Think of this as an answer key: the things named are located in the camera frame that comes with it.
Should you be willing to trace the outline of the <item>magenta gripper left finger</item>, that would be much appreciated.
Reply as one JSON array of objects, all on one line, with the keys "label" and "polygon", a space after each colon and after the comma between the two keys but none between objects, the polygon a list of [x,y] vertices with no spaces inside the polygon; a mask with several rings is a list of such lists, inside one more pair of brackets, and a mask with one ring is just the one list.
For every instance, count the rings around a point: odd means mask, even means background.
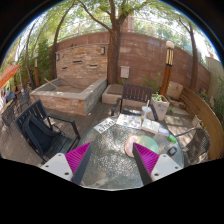
[{"label": "magenta gripper left finger", "polygon": [[91,143],[86,143],[66,154],[57,153],[42,166],[42,169],[79,185],[90,156]]}]

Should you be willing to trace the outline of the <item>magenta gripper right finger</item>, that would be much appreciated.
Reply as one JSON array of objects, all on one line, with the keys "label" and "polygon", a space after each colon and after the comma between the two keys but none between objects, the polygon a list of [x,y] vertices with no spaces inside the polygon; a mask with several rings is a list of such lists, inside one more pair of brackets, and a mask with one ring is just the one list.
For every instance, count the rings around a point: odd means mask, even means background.
[{"label": "magenta gripper right finger", "polygon": [[137,143],[133,144],[133,155],[144,185],[181,170],[167,154],[157,154]]}]

